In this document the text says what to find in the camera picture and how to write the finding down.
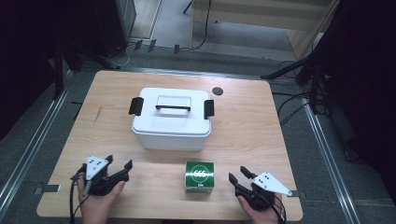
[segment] wooden table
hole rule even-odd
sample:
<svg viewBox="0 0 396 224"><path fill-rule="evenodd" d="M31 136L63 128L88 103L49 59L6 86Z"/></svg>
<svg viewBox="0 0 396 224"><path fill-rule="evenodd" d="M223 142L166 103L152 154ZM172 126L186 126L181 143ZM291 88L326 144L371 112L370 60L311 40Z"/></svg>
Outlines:
<svg viewBox="0 0 396 224"><path fill-rule="evenodd" d="M339 0L211 0L209 19L288 30L296 58L304 57L320 32L325 32ZM190 48L194 22L205 24L209 0L193 0Z"/></svg>
<svg viewBox="0 0 396 224"><path fill-rule="evenodd" d="M132 133L131 99L146 87L201 90L215 101L212 133L202 151L143 149ZM221 87L217 96L212 89ZM173 76L101 71L96 74L64 150L49 180L61 185L44 193L37 213L42 217L68 217L70 177L89 155L113 155L112 175L130 159L129 173L111 217L245 220L248 216L234 196L228 180L233 173L248 187L241 165L259 175L269 171L290 190L296 190L288 153L267 82L223 77ZM215 188L211 194L187 194L186 161L213 161ZM286 196L288 220L303 216L299 198Z"/></svg>

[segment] white box lid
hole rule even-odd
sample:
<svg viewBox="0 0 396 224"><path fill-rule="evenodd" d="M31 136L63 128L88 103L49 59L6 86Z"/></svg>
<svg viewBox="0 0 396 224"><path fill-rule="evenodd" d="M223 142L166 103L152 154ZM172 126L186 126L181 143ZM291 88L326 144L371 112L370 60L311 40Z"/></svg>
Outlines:
<svg viewBox="0 0 396 224"><path fill-rule="evenodd" d="M205 101L210 100L210 96L206 91L145 88L139 98L143 98L143 105L140 115L136 113L134 116L134 133L177 136L210 134L211 122L205 118Z"/></svg>

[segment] white storage box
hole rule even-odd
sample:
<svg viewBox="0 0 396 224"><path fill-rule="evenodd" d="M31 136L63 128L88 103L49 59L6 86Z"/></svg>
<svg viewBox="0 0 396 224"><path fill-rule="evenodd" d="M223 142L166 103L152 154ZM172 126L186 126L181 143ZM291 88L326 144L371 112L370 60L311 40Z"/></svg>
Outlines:
<svg viewBox="0 0 396 224"><path fill-rule="evenodd" d="M202 150L214 103L206 91L145 88L132 100L132 131L144 148Z"/></svg>

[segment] green box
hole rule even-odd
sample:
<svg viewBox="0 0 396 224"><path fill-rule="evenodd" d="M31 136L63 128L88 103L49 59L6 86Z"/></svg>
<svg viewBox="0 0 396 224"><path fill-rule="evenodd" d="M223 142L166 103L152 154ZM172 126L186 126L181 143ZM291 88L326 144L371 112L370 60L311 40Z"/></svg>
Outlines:
<svg viewBox="0 0 396 224"><path fill-rule="evenodd" d="M215 187L213 162L186 162L186 193L210 193Z"/></svg>

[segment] person's right hand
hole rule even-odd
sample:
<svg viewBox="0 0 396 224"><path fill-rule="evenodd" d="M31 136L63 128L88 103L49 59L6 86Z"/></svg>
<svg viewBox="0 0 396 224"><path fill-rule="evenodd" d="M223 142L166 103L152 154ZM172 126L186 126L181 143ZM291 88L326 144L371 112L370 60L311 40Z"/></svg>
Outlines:
<svg viewBox="0 0 396 224"><path fill-rule="evenodd" d="M80 175L78 180L78 200L82 203L80 209L82 222L84 224L106 224L111 205L116 201L125 186L124 181L120 181L110 193L105 196L89 196L87 200L83 196L85 184L84 176Z"/></svg>
<svg viewBox="0 0 396 224"><path fill-rule="evenodd" d="M276 211L281 214L281 207L282 204L280 201L282 201L282 195L276 193L275 196L275 206L274 208ZM265 211L256 211L253 208L250 207L246 199L242 196L237 196L238 202L241 204L242 209L247 213L247 215L250 217L250 220L254 224L278 224L278 216L276 215L275 211L272 208L268 208Z"/></svg>

